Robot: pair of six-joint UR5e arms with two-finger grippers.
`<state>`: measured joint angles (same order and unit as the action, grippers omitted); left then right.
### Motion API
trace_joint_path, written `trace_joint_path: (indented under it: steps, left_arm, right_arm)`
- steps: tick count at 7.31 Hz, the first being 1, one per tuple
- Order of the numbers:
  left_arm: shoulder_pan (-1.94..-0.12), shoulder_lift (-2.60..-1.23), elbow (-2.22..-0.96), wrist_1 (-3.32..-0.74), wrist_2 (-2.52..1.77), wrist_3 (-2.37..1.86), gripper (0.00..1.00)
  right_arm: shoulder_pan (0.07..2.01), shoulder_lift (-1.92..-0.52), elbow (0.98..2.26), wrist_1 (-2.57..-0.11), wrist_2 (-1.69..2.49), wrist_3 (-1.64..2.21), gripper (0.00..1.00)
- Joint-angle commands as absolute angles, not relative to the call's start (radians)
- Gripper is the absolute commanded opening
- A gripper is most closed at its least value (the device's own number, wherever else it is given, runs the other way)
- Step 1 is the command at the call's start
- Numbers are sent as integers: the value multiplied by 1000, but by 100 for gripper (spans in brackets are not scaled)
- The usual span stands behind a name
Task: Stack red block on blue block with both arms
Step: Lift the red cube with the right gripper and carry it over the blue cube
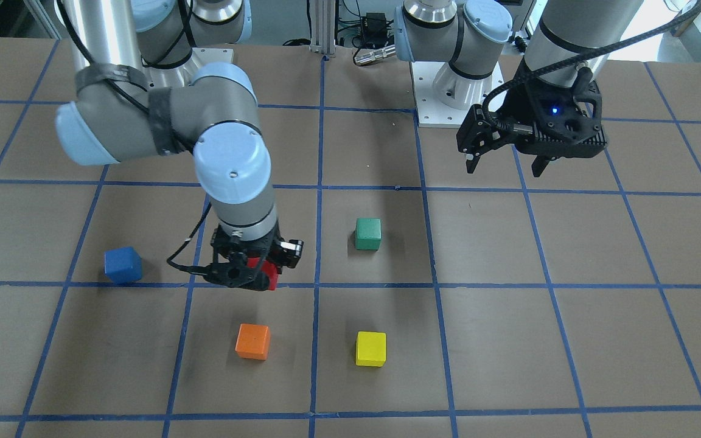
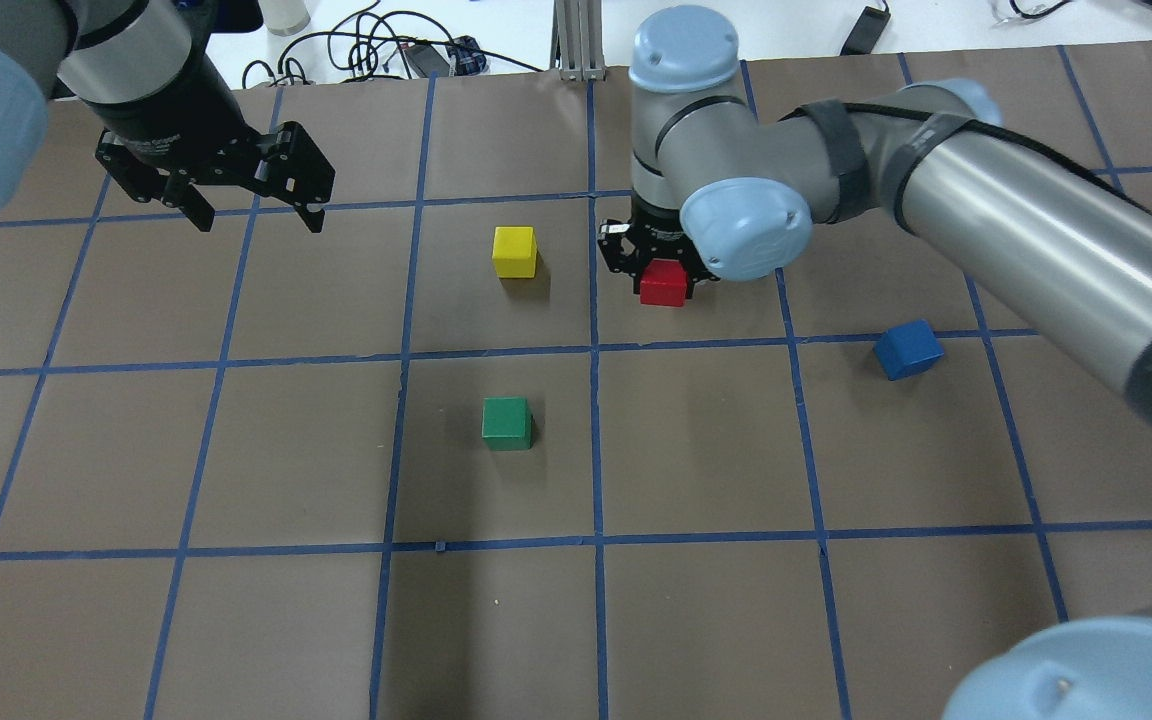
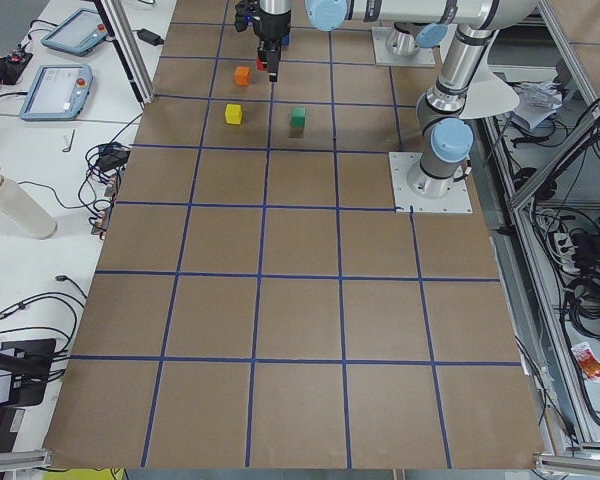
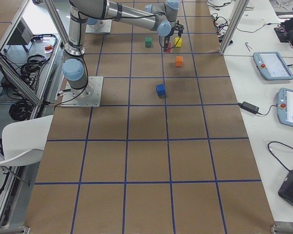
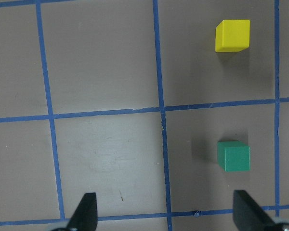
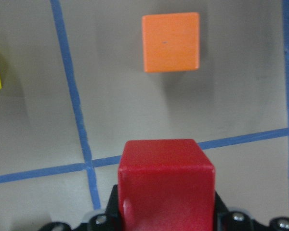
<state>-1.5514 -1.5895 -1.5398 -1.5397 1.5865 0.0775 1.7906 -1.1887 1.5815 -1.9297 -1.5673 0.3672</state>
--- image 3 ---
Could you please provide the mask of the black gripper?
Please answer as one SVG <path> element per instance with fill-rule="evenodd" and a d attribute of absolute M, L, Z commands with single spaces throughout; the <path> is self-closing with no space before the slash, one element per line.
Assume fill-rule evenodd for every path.
<path fill-rule="evenodd" d="M 290 19 L 259 19 L 255 22 L 255 34 L 259 37 L 258 57 L 267 63 L 270 82 L 278 81 L 283 39 L 290 33 Z"/>

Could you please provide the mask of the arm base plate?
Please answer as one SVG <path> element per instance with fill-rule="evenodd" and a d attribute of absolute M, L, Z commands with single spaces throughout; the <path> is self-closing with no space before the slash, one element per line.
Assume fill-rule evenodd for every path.
<path fill-rule="evenodd" d="M 418 46 L 415 38 L 408 33 L 394 27 L 373 27 L 371 36 L 376 65 L 416 68 L 433 68 L 436 65 L 433 49 Z"/>
<path fill-rule="evenodd" d="M 427 180 L 420 171 L 420 152 L 390 152 L 394 205 L 401 213 L 473 213 L 461 167 L 448 180 Z"/>

